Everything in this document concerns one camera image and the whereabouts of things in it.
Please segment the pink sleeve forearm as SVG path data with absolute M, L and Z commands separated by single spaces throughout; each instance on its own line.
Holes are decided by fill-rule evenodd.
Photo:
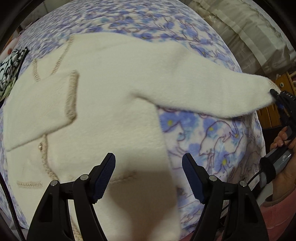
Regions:
M 275 201 L 266 200 L 260 210 L 269 240 L 278 240 L 295 215 L 295 185 L 281 198 Z

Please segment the person's right hand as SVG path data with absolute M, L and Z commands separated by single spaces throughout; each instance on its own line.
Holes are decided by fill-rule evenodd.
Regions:
M 292 157 L 289 163 L 273 180 L 272 201 L 281 199 L 295 186 L 295 139 L 293 141 L 289 141 L 286 131 L 287 126 L 278 133 L 278 136 L 274 139 L 270 146 L 270 150 L 273 150 L 277 147 L 285 145 L 292 151 Z

